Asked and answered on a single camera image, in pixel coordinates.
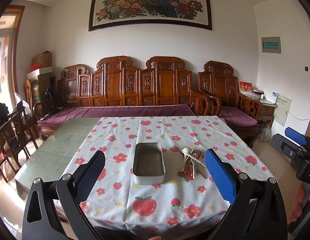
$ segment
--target peacock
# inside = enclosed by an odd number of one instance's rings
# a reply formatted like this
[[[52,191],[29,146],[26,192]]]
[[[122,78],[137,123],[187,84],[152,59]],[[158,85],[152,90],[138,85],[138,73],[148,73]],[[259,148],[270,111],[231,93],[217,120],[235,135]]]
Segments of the peacock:
[[[143,0],[148,11],[156,11],[165,17],[178,18],[175,8],[169,0]]]

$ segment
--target human hand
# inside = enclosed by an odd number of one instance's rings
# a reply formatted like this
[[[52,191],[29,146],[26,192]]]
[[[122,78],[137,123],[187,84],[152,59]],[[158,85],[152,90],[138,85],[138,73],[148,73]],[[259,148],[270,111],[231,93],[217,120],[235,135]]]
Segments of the human hand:
[[[303,209],[300,205],[300,203],[303,201],[304,197],[305,197],[305,191],[303,189],[303,185],[304,183],[301,182],[297,188],[297,191],[296,191],[296,199],[295,199],[295,202],[293,204],[293,207],[291,209],[291,211],[289,212],[289,219],[293,222],[295,222],[297,220],[297,218],[300,217]]]

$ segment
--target blue textured pad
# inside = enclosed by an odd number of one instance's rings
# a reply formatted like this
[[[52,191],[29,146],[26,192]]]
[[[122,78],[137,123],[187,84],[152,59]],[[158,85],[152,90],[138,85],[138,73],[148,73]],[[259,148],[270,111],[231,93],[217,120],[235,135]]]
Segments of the blue textured pad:
[[[294,142],[298,143],[299,145],[306,145],[306,139],[305,136],[300,134],[299,132],[296,132],[290,127],[287,127],[285,130],[285,135],[289,138],[292,139]]]
[[[204,163],[223,199],[232,205],[236,198],[235,184],[211,150],[205,152]]]

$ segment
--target framed painting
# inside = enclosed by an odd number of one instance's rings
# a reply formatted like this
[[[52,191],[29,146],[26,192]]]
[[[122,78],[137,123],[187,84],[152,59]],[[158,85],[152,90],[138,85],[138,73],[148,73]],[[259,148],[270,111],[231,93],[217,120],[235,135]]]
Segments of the framed painting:
[[[89,31],[125,24],[167,23],[211,30],[209,0],[92,0]]]

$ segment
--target tablecloth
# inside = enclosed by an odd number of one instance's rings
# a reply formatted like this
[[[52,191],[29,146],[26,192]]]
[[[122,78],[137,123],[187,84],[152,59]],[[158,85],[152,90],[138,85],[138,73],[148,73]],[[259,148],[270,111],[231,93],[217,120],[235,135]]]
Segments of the tablecloth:
[[[161,185],[139,185],[132,176],[135,145],[159,142],[166,168]],[[87,163],[96,150],[105,153],[105,168],[80,207],[93,226],[127,229],[139,239],[185,239],[215,226],[229,207],[213,179],[177,175],[183,147],[213,148],[222,161],[252,179],[272,174],[255,153],[216,116],[104,117],[91,130],[65,173]]]

